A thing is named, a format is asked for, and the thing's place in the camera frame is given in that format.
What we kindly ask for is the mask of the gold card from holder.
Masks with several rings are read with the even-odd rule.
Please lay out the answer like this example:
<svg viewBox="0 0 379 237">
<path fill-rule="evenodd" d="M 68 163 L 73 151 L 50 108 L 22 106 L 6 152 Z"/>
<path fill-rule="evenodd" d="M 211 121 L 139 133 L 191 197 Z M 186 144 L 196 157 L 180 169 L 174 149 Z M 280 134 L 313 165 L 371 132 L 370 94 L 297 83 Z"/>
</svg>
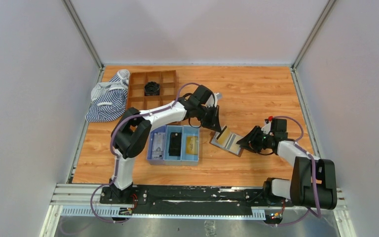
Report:
<svg viewBox="0 0 379 237">
<path fill-rule="evenodd" d="M 231 131 L 228 128 L 228 126 L 224 126 L 221 133 L 217 136 L 216 140 L 217 143 L 224 147 L 229 139 L 229 136 L 231 135 Z"/>
</svg>

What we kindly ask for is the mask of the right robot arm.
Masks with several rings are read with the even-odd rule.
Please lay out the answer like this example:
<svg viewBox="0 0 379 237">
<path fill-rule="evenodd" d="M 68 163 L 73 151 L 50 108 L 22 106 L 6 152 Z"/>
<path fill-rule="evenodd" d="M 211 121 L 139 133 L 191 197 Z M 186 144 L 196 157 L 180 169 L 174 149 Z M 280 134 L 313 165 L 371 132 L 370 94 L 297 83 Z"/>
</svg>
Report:
<svg viewBox="0 0 379 237">
<path fill-rule="evenodd" d="M 241 148 L 253 153 L 271 150 L 292 165 L 291 179 L 267 178 L 264 198 L 276 202 L 288 199 L 293 205 L 332 210 L 337 206 L 335 164 L 312 155 L 288 137 L 285 126 L 255 126 L 237 141 Z"/>
</svg>

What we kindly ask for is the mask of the brown leather card holder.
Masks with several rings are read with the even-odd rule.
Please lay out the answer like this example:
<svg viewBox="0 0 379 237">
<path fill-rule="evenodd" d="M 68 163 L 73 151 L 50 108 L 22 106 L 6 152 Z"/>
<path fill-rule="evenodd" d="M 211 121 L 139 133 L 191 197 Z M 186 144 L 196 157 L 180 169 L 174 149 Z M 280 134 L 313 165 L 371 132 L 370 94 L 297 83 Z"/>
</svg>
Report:
<svg viewBox="0 0 379 237">
<path fill-rule="evenodd" d="M 243 137 L 241 135 L 236 134 L 236 133 L 231 131 L 231 135 L 229 136 L 229 139 L 228 139 L 226 145 L 224 147 L 222 147 L 217 143 L 217 140 L 216 140 L 216 138 L 219 134 L 220 133 L 218 133 L 218 132 L 214 133 L 212 135 L 209 143 L 213 146 L 216 146 L 216 147 L 230 153 L 230 154 L 233 154 L 237 157 L 240 157 L 242 152 L 243 152 L 243 149 L 239 145 L 237 145 L 236 142 Z"/>
</svg>

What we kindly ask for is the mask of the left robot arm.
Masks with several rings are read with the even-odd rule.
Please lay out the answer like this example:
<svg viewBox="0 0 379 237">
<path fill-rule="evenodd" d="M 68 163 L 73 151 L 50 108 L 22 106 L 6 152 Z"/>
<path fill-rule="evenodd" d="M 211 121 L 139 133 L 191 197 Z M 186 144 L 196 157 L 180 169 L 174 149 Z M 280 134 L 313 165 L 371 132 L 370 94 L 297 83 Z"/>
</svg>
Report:
<svg viewBox="0 0 379 237">
<path fill-rule="evenodd" d="M 120 202 L 131 194 L 135 158 L 146 146 L 149 134 L 164 125 L 196 118 L 201 127 L 221 131 L 219 122 L 220 93 L 214 93 L 198 84 L 193 93 L 176 98 L 163 106 L 150 110 L 127 109 L 115 126 L 110 140 L 114 156 L 114 172 L 108 183 L 109 190 Z"/>
</svg>

